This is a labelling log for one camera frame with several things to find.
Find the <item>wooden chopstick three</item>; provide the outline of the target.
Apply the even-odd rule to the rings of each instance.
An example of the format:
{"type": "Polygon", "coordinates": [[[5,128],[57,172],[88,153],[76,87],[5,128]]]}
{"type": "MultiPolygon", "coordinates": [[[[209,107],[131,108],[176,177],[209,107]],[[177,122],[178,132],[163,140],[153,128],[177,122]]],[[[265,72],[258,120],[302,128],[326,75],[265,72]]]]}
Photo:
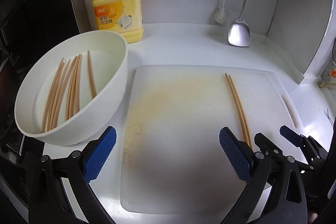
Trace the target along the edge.
{"type": "Polygon", "coordinates": [[[56,101],[56,106],[55,106],[55,111],[54,114],[52,115],[52,124],[51,124],[51,129],[54,129],[58,125],[58,119],[59,119],[59,113],[60,113],[60,108],[62,106],[64,94],[68,85],[68,81],[70,79],[71,73],[73,71],[73,68],[75,66],[75,61],[77,60],[77,57],[74,57],[73,60],[69,59],[68,60],[68,65],[65,67],[64,71],[64,76],[61,77],[60,79],[60,88],[59,88],[59,93],[56,101]]]}

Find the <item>wooden chopstick one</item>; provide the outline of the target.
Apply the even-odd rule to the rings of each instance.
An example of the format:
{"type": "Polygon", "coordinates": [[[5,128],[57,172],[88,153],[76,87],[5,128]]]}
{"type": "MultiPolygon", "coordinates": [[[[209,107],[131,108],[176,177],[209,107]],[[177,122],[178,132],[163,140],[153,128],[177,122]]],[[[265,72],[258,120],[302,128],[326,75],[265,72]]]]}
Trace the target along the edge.
{"type": "Polygon", "coordinates": [[[59,77],[59,74],[62,70],[63,65],[64,65],[64,58],[62,58],[60,63],[59,63],[59,66],[57,68],[57,71],[55,73],[54,79],[53,79],[51,87],[50,87],[50,91],[49,91],[47,101],[46,101],[46,105],[45,105],[45,110],[44,110],[44,113],[43,113],[41,133],[44,133],[46,131],[46,124],[47,124],[47,121],[48,121],[48,115],[49,115],[49,111],[50,111],[50,104],[52,102],[52,96],[53,96],[55,85],[56,85],[56,82],[58,80],[58,77],[59,77]]]}

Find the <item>wooden chopstick five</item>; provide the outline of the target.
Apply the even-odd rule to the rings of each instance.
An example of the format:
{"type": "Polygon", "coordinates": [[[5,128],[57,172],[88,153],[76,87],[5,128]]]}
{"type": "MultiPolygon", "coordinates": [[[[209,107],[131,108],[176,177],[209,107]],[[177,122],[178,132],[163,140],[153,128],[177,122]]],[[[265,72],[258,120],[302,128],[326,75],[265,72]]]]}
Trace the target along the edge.
{"type": "Polygon", "coordinates": [[[87,52],[87,59],[88,59],[88,76],[89,76],[89,85],[91,90],[91,96],[92,98],[95,98],[97,96],[96,92],[96,85],[95,85],[95,79],[93,75],[93,67],[92,67],[92,58],[91,58],[91,52],[87,52]]]}

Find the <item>wooden chopstick four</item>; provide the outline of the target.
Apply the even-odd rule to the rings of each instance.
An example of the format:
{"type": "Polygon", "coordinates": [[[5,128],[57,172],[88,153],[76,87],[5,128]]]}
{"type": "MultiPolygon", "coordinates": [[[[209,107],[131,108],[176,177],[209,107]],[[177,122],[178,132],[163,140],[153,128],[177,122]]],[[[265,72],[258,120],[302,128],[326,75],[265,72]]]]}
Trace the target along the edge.
{"type": "Polygon", "coordinates": [[[74,115],[74,98],[75,98],[75,82],[76,82],[76,70],[77,70],[77,62],[79,60],[79,55],[75,57],[75,64],[72,69],[70,85],[68,88],[67,95],[67,104],[66,104],[66,115],[65,121],[69,120],[74,115]]]}

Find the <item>wooden chopstick nine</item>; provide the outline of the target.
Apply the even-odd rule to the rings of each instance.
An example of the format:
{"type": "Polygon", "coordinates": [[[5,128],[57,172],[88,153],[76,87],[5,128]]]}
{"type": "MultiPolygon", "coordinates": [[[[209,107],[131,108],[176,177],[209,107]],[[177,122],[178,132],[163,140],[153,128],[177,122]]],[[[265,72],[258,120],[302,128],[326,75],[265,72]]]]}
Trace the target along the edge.
{"type": "Polygon", "coordinates": [[[41,132],[47,132],[52,129],[60,89],[63,84],[63,79],[65,76],[64,71],[65,65],[66,62],[64,58],[62,58],[55,73],[54,79],[52,80],[50,91],[47,97],[45,110],[43,113],[41,132]]]}

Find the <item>wooden chopstick eight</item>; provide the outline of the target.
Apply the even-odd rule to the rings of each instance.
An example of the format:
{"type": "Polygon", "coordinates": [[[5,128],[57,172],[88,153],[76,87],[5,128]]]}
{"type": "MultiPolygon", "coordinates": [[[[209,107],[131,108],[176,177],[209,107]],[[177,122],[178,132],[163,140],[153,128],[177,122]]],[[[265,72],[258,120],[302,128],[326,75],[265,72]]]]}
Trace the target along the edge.
{"type": "Polygon", "coordinates": [[[74,98],[74,114],[78,113],[80,110],[80,76],[81,76],[81,62],[82,54],[79,55],[79,60],[77,62],[76,70],[76,82],[75,82],[75,98],[74,98]]]}

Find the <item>white cutting board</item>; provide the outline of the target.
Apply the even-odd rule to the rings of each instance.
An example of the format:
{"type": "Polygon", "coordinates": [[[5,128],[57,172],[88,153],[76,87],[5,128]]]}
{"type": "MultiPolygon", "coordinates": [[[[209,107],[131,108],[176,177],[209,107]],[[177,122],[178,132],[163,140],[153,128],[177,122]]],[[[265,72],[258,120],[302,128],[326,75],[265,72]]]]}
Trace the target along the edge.
{"type": "Polygon", "coordinates": [[[226,76],[251,136],[264,134],[285,155],[302,152],[280,127],[303,132],[298,113],[272,72],[201,65],[144,65],[135,72],[121,168],[121,204],[144,214],[209,213],[234,203],[245,184],[220,143],[229,127],[243,140],[226,76]]]}

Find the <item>steel spatula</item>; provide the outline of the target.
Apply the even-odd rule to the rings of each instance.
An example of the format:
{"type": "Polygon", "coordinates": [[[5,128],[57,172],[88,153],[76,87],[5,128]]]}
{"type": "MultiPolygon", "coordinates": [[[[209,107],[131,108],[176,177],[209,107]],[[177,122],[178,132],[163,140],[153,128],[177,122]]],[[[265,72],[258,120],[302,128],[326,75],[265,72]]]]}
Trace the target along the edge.
{"type": "Polygon", "coordinates": [[[243,19],[247,0],[243,0],[240,15],[231,22],[228,31],[228,42],[236,47],[248,47],[251,43],[251,33],[248,24],[243,19]]]}

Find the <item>white round plastic basin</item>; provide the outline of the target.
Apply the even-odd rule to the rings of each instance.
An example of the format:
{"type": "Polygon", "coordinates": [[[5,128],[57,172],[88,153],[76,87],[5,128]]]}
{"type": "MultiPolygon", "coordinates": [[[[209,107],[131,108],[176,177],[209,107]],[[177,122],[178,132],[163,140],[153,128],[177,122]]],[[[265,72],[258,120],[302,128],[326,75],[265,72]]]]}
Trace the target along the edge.
{"type": "Polygon", "coordinates": [[[21,133],[53,145],[93,136],[117,111],[127,83],[127,42],[112,31],[74,36],[29,71],[15,101],[21,133]]]}

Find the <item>yellow dish soap bottle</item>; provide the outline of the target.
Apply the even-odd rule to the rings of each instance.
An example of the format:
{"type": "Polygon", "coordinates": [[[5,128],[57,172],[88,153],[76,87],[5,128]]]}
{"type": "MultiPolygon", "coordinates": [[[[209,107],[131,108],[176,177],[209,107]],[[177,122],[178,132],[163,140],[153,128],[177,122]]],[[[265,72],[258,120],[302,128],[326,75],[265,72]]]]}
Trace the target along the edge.
{"type": "Polygon", "coordinates": [[[98,30],[117,32],[128,43],[142,39],[141,0],[92,0],[92,7],[98,30]]]}

